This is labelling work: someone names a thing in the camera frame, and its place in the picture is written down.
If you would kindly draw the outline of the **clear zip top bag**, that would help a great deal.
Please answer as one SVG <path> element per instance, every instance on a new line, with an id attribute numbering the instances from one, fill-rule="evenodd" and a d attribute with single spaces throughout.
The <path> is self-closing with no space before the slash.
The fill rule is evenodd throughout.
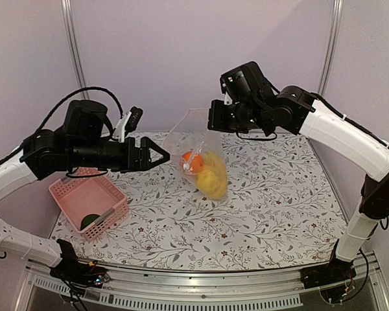
<path id="1" fill-rule="evenodd" d="M 189 183 L 207 198 L 221 200 L 228 190 L 228 173 L 220 133 L 207 128 L 209 110 L 189 109 L 168 132 L 163 149 Z"/>

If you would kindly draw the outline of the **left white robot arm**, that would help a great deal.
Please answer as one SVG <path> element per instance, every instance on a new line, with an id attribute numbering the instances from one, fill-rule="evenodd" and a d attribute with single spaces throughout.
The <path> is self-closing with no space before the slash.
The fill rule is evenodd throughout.
<path id="1" fill-rule="evenodd" d="M 0 201 L 16 190 L 55 172 L 71 174 L 75 168 L 101 172 L 143 172 L 166 163 L 169 153 L 148 137 L 136 146 L 133 137 L 114 138 L 105 105 L 92 100 L 69 103 L 64 123 L 57 130 L 39 129 L 0 161 Z M 106 268 L 83 264 L 70 242 L 42 239 L 9 226 L 0 219 L 0 252 L 39 262 L 52 277 L 66 283 L 100 287 L 108 280 Z"/>

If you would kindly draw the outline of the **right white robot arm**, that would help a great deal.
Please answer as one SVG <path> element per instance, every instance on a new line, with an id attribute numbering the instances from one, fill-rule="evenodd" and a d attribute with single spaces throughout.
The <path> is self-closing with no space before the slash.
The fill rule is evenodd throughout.
<path id="1" fill-rule="evenodd" d="M 211 103 L 207 127 L 226 133 L 276 128 L 313 139 L 365 171 L 360 203 L 326 264 L 302 269 L 305 288 L 355 277 L 353 261 L 382 220 L 389 217 L 389 143 L 337 111 L 321 95 L 297 86 L 276 89 L 256 62 L 220 77 L 224 100 Z"/>

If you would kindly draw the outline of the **yellow banana bunch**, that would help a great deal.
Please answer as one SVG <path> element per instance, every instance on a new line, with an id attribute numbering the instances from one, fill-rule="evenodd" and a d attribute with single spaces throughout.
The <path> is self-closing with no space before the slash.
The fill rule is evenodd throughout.
<path id="1" fill-rule="evenodd" d="M 220 199 L 227 192 L 228 187 L 228 177 L 226 171 L 226 165 L 224 164 L 221 157 L 216 155 L 213 151 L 207 151 L 204 154 L 204 169 L 213 170 L 220 179 L 220 186 L 218 192 L 215 195 L 209 196 L 213 199 Z"/>

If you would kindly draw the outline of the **orange fruit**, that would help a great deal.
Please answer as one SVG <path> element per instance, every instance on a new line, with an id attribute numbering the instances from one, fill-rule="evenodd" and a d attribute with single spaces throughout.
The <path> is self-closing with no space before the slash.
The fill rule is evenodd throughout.
<path id="1" fill-rule="evenodd" d="M 192 154 L 192 151 L 186 152 L 182 156 L 181 166 L 188 174 L 197 174 L 202 171 L 204 160 L 200 154 Z"/>

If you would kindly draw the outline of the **yellow lemon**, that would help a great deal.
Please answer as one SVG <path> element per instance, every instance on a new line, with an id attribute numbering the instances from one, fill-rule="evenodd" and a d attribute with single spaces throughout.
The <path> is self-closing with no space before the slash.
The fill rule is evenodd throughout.
<path id="1" fill-rule="evenodd" d="M 196 176 L 196 186 L 204 194 L 212 196 L 218 192 L 220 179 L 213 170 L 204 169 Z"/>

